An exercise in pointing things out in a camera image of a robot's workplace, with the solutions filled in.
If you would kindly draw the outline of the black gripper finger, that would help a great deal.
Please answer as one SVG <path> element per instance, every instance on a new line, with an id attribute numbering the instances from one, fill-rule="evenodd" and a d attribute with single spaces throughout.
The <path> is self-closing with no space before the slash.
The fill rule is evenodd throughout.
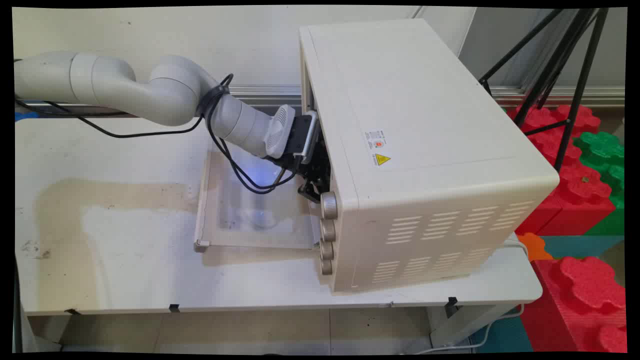
<path id="1" fill-rule="evenodd" d="M 322 194 L 322 181 L 306 181 L 298 187 L 298 194 L 308 201 L 319 204 Z"/>

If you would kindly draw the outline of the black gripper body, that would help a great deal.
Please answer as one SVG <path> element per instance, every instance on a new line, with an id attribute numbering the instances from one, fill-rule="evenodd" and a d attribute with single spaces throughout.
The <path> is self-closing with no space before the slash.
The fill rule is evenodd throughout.
<path id="1" fill-rule="evenodd" d="M 291 155 L 290 170 L 301 177 L 304 182 L 322 182 L 322 194 L 330 190 L 330 158 L 326 141 L 318 140 L 307 164 L 302 163 L 301 155 Z"/>

